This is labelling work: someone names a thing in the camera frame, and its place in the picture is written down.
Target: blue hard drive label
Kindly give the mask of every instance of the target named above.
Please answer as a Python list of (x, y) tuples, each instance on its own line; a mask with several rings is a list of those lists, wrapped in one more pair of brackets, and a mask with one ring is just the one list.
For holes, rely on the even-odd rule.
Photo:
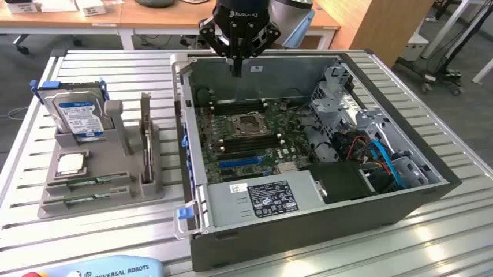
[(258, 218), (300, 209), (288, 181), (249, 186), (249, 195)]
[(103, 135), (102, 120), (94, 114), (97, 109), (91, 101), (59, 104), (65, 121), (81, 141), (97, 140)]

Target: slotted metal table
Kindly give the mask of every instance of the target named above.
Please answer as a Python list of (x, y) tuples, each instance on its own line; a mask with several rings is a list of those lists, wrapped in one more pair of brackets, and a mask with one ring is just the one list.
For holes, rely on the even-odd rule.
[[(393, 226), (214, 271), (194, 272), (189, 241), (178, 241), (173, 233), (172, 210), (184, 203), (184, 188), (172, 53), (169, 50), (69, 51), (65, 56), (50, 58), (42, 81), (83, 82), (102, 77), (109, 83), (110, 98), (124, 100), (126, 125), (138, 124), (138, 100), (142, 92), (152, 94), (153, 118), (162, 141), (166, 196), (116, 211), (39, 219), (37, 212), (55, 145), (55, 124), (34, 99), (0, 175), (0, 275), (19, 276), (114, 254), (157, 258), (164, 262), (166, 276), (184, 277), (493, 274), (492, 169), (379, 58), (364, 51), (347, 53), (454, 168), (463, 185)], [(375, 101), (359, 83), (356, 93), (372, 107)]]

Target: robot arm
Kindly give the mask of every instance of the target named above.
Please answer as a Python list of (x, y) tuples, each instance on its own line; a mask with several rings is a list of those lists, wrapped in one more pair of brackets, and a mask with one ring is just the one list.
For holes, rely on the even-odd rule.
[[(244, 60), (257, 57), (280, 39), (300, 43), (315, 11), (312, 0), (218, 0), (213, 16), (200, 22), (200, 32), (221, 57), (229, 59), (233, 76), (241, 77)], [(216, 34), (216, 27), (222, 34)]]

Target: motherboard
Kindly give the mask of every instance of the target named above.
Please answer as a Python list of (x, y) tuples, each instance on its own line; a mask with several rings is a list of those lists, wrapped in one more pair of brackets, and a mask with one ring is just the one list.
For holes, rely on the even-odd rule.
[(281, 174), (316, 162), (300, 120), (305, 106), (280, 99), (196, 109), (210, 183)]

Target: circuit board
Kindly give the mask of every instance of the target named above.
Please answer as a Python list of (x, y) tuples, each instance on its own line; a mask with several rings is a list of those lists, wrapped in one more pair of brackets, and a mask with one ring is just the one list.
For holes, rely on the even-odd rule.
[[(205, 107), (197, 109), (210, 184), (280, 174), (313, 162), (309, 139), (297, 125), (300, 105), (291, 107), (288, 104), (287, 100), (276, 100), (266, 102), (265, 111), (229, 115), (217, 115)], [(242, 141), (266, 135), (277, 137), (283, 144), (224, 155), (221, 145), (225, 140)]]

